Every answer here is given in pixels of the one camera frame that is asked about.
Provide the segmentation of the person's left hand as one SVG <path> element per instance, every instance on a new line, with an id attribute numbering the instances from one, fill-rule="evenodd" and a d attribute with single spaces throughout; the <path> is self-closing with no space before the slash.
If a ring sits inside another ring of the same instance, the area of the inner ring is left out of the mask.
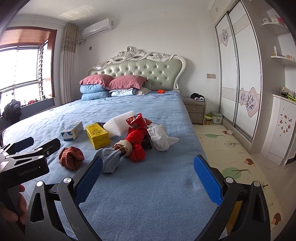
<path id="1" fill-rule="evenodd" d="M 20 221 L 21 224 L 26 224 L 27 218 L 27 202 L 22 195 L 25 191 L 24 185 L 20 184 L 18 186 L 19 194 L 18 194 L 18 207 L 16 208 L 17 213 L 7 209 L 1 204 L 1 216 L 4 218 L 6 222 L 17 222 Z"/>

